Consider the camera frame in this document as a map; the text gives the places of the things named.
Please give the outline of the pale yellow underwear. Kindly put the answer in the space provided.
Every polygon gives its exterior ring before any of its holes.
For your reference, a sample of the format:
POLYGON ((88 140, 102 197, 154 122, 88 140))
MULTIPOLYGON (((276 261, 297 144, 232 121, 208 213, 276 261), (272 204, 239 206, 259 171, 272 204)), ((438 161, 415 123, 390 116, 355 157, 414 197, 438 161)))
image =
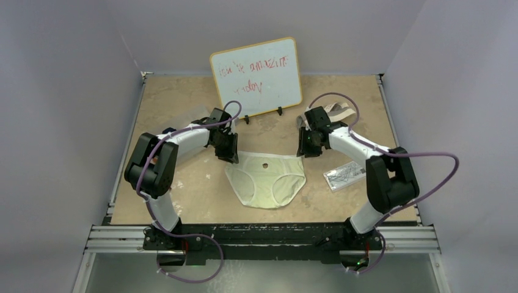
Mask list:
POLYGON ((240 151, 237 164, 225 166, 227 179, 242 205, 278 209, 292 202, 307 182, 301 157, 240 151))

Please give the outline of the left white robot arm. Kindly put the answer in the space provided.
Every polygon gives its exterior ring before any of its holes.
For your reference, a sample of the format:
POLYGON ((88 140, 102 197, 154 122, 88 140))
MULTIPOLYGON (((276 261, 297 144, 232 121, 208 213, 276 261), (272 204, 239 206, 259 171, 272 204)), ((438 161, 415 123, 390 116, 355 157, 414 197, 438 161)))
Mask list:
POLYGON ((169 194, 177 160, 213 147, 219 160, 237 164, 238 134, 234 130, 237 118, 237 114, 215 108, 209 116, 182 129, 171 128, 159 135, 145 132, 138 138, 123 177, 146 204, 152 225, 161 230, 158 241, 166 249, 176 249, 182 241, 181 231, 175 229, 180 217, 169 194))

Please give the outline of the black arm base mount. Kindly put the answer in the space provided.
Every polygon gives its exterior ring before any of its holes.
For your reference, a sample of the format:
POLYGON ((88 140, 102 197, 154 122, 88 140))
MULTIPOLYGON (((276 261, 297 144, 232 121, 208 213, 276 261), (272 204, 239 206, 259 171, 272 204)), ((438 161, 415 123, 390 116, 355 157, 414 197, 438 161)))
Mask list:
POLYGON ((365 267, 368 254, 382 248, 373 230, 350 236, 345 222, 327 223, 179 223, 168 236, 144 229, 144 250, 177 251, 189 266, 207 260, 319 261, 365 267))

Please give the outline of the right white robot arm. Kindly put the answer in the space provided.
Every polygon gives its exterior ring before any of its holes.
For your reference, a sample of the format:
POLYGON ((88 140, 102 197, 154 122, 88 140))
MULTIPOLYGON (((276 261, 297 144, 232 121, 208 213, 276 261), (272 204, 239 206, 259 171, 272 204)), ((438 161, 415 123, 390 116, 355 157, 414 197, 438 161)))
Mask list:
POLYGON ((323 150, 334 150, 365 170, 367 202, 345 221, 343 232, 344 243, 358 248, 383 216, 419 195, 411 161, 404 148, 378 146, 346 123, 332 122, 323 107, 309 109, 304 116, 307 124, 299 128, 298 156, 318 157, 323 150))

